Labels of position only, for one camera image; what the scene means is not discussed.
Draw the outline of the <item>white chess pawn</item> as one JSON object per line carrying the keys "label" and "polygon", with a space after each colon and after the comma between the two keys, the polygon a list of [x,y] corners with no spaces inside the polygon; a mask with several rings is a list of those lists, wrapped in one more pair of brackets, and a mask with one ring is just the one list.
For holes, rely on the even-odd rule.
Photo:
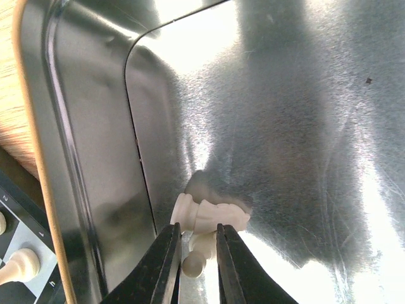
{"label": "white chess pawn", "polygon": [[0,235],[4,234],[7,229],[6,217],[0,212]]}
{"label": "white chess pawn", "polygon": [[204,271],[207,261],[216,257],[216,232],[193,234],[189,240],[189,254],[182,262],[187,277],[197,278]]}

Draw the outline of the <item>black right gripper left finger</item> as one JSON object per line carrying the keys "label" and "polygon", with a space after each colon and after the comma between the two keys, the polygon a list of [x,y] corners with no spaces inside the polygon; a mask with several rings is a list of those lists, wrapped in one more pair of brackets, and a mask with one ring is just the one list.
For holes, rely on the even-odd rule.
{"label": "black right gripper left finger", "polygon": [[103,303],[178,303],[181,250],[180,224],[167,225],[131,273]]}

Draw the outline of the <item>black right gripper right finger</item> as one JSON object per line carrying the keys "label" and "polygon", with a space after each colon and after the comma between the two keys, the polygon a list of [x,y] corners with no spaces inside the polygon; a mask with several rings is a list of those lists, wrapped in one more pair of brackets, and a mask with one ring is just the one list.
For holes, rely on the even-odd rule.
{"label": "black right gripper right finger", "polygon": [[262,268],[231,225],[217,225],[221,303],[296,303]]}

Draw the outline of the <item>white chess rook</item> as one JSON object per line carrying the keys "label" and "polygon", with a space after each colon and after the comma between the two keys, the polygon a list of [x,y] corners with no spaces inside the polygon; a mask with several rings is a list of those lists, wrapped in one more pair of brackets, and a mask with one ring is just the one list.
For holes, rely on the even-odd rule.
{"label": "white chess rook", "polygon": [[1,285],[9,282],[29,282],[39,273],[40,269],[39,258],[33,250],[19,249],[1,268]]}

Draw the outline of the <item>white chess knight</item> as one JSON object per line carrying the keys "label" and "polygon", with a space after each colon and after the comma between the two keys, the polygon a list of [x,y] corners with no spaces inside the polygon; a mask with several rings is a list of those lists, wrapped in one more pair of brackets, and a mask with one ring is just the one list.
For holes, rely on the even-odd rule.
{"label": "white chess knight", "polygon": [[247,228],[251,216],[239,206],[221,203],[214,205],[207,200],[196,203],[190,194],[180,193],[173,208],[170,224],[180,224],[180,231],[208,234],[217,230],[217,225],[231,225],[237,232]]}

